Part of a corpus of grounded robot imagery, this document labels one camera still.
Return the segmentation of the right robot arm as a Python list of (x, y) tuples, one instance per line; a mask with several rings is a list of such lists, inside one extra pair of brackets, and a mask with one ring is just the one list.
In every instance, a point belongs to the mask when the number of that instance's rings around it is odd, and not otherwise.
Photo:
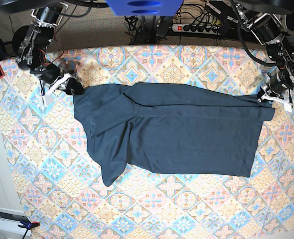
[(55, 39), (55, 30), (69, 8), (63, 2), (34, 9), (30, 25), (19, 28), (12, 39), (16, 63), (23, 71), (29, 71), (39, 79), (41, 95), (45, 95), (45, 85), (50, 90), (61, 90), (68, 95), (84, 93), (82, 83), (73, 70), (64, 70), (47, 59), (48, 46)]

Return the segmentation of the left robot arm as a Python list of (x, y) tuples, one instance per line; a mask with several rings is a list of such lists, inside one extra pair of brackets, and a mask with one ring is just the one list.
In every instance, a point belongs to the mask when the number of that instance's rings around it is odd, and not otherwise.
[[(277, 67), (274, 75), (269, 75), (257, 94), (259, 102), (276, 101), (283, 104), (286, 111), (294, 107), (292, 97), (285, 100), (284, 92), (294, 89), (294, 48), (283, 32), (278, 15), (288, 15), (294, 11), (294, 0), (232, 0), (231, 7), (238, 19), (237, 34), (248, 54), (255, 62), (266, 67)], [(255, 57), (247, 47), (241, 31), (250, 32), (266, 48), (270, 63)]]

